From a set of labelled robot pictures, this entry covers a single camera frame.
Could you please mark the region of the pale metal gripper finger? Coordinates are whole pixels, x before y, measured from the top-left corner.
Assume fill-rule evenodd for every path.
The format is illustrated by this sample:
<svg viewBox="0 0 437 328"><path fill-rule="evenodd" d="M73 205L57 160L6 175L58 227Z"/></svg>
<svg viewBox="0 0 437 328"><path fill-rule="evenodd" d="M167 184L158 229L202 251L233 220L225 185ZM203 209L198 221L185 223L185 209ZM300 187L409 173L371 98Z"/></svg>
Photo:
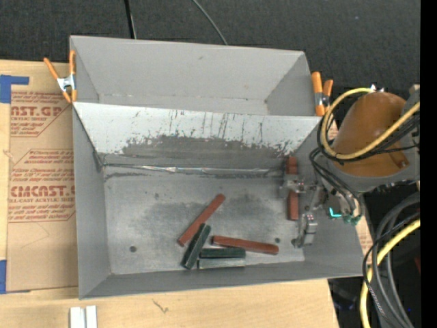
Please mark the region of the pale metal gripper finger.
<svg viewBox="0 0 437 328"><path fill-rule="evenodd" d="M305 213L299 223L298 235L292 240L292 245L302 248L313 244L318 230L318 221L313 213Z"/></svg>
<svg viewBox="0 0 437 328"><path fill-rule="evenodd" d="M284 180L279 187L279 196L287 197L291 192L293 193L306 193L307 185L302 180Z"/></svg>

